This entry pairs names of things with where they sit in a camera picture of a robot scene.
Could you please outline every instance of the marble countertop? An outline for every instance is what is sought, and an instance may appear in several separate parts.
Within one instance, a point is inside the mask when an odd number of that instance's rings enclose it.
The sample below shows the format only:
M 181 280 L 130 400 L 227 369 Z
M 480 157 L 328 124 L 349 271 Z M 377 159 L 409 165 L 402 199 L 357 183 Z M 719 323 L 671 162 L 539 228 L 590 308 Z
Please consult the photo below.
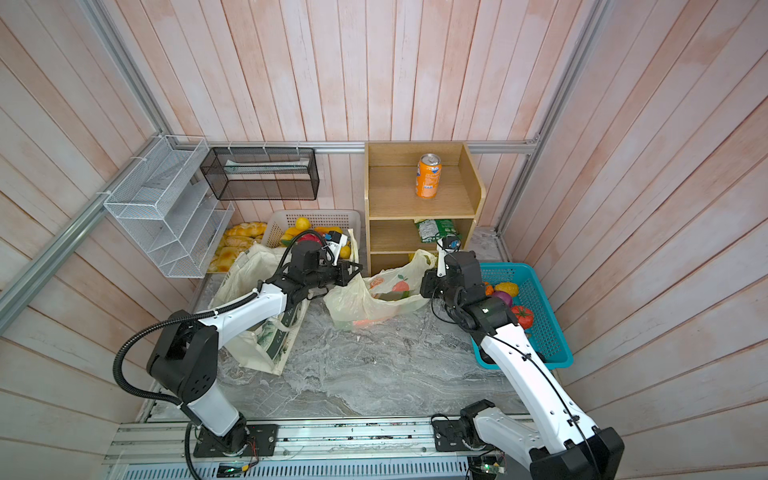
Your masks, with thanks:
M 490 233 L 479 231 L 470 248 L 481 261 L 500 261 Z M 207 285 L 201 308 L 221 277 Z M 218 380 L 248 419 L 455 415 L 482 399 L 508 413 L 526 413 L 503 374 L 478 366 L 469 336 L 438 321 L 429 305 L 343 332 L 333 326 L 323 301 L 314 300 L 282 376 L 243 368 L 222 349 Z M 158 402 L 149 421 L 184 418 Z

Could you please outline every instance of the wall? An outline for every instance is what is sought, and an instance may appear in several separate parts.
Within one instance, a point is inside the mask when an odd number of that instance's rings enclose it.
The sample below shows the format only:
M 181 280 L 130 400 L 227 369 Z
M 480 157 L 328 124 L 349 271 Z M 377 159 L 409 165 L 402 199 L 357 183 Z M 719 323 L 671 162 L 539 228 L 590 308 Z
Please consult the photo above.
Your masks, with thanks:
M 0 2 L 0 289 L 152 134 L 77 2 Z M 3 475 L 87 478 L 141 407 L 114 352 L 192 293 L 102 221 L 0 338 Z M 147 387 L 137 347 L 124 371 Z
M 104 0 L 173 132 L 212 141 L 533 138 L 593 3 Z M 525 158 L 475 161 L 495 225 Z M 320 163 L 317 205 L 362 211 L 362 155 Z
M 503 234 L 621 478 L 768 476 L 765 25 L 764 0 L 616 2 Z

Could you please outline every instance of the soda can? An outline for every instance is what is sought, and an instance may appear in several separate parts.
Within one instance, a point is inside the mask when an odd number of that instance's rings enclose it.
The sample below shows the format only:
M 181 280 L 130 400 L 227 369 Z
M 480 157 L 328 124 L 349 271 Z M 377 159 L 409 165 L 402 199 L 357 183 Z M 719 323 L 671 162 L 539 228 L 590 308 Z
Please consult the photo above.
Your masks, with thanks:
M 440 181 L 442 165 L 440 157 L 435 154 L 424 154 L 416 167 L 416 195 L 421 198 L 434 198 L 437 194 L 437 184 Z

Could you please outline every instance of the lemon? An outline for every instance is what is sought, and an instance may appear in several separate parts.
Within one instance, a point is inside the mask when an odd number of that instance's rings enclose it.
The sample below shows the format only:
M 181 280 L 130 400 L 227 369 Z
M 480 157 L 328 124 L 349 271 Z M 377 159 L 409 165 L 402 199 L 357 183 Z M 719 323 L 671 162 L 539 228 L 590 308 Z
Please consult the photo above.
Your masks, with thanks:
M 301 231 L 309 230 L 310 228 L 312 228 L 312 224 L 306 218 L 299 217 L 296 219 L 296 228 L 298 228 Z
M 520 288 L 512 282 L 500 283 L 496 286 L 495 290 L 497 292 L 509 293 L 509 296 L 517 296 L 520 293 Z

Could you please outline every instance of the teal plastic basket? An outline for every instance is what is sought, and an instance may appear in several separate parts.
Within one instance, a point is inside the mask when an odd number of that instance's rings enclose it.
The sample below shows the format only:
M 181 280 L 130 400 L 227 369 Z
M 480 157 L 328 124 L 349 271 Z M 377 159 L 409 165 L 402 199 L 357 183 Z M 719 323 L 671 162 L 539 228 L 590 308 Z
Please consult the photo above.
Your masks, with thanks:
M 480 263 L 480 268 L 483 281 L 491 285 L 501 282 L 517 283 L 520 293 L 514 298 L 515 305 L 526 306 L 533 312 L 533 326 L 525 332 L 531 334 L 531 346 L 544 356 L 547 368 L 554 370 L 571 366 L 574 356 L 533 268 L 525 263 Z M 472 348 L 480 366 L 498 370 L 497 365 L 482 360 L 480 349 L 474 340 Z

